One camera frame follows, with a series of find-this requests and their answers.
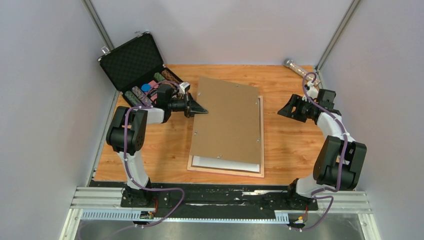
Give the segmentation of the wooden picture frame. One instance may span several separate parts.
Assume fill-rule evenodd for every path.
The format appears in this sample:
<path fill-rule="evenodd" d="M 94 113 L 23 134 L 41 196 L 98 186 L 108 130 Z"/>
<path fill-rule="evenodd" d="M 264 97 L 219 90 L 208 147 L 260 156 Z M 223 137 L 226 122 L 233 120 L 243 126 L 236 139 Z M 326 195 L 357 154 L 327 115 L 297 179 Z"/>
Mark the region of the wooden picture frame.
<path fill-rule="evenodd" d="M 260 143 L 260 163 L 259 163 L 259 172 L 253 171 L 243 171 L 236 169 L 224 169 L 224 168 L 214 168 L 214 167 L 202 167 L 193 165 L 194 157 L 189 155 L 187 170 L 194 172 L 204 172 L 204 173 L 213 173 L 221 175 L 231 175 L 231 176 L 242 176 L 249 178 L 264 178 L 265 177 L 265 143 L 264 143 L 264 101 L 263 96 L 259 95 L 257 100 L 257 105 L 259 109 L 259 123 L 260 123 L 260 138 L 258 142 Z"/>

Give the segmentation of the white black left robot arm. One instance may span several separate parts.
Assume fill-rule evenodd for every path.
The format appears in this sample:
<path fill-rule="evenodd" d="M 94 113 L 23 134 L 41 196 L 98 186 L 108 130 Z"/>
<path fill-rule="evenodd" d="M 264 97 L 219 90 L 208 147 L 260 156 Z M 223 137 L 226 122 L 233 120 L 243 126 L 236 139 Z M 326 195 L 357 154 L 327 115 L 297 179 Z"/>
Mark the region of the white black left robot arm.
<path fill-rule="evenodd" d="M 134 199 L 142 207 L 149 206 L 153 201 L 154 190 L 141 154 L 147 125 L 164 124 L 173 112 L 182 112 L 186 118 L 208 113 L 206 108 L 196 102 L 189 89 L 190 84 L 187 82 L 176 88 L 161 83 L 155 90 L 156 98 L 151 105 L 116 108 L 106 134 L 106 143 L 123 163 L 127 177 L 123 192 L 125 199 Z"/>

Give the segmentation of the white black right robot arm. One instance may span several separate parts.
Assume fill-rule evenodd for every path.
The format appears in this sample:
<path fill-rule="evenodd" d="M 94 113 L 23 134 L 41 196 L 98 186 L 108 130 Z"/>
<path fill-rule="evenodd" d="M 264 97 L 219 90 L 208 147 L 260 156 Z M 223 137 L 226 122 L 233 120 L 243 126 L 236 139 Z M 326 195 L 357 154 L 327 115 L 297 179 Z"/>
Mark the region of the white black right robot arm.
<path fill-rule="evenodd" d="M 310 175 L 296 178 L 287 188 L 286 204 L 298 209 L 323 191 L 352 191 L 364 165 L 367 146 L 346 130 L 342 114 L 334 108 L 336 92 L 320 89 L 315 97 L 293 94 L 277 113 L 299 122 L 308 119 L 320 128 L 325 141 Z"/>

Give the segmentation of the brown backing board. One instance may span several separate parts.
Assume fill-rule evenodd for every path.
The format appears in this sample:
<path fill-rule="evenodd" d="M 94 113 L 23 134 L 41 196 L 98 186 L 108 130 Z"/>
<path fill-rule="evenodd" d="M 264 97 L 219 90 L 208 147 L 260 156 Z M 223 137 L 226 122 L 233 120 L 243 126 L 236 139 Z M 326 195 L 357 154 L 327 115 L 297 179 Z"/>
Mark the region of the brown backing board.
<path fill-rule="evenodd" d="M 196 114 L 190 155 L 247 164 L 261 161 L 259 89 L 200 77 L 196 102 L 207 114 Z"/>

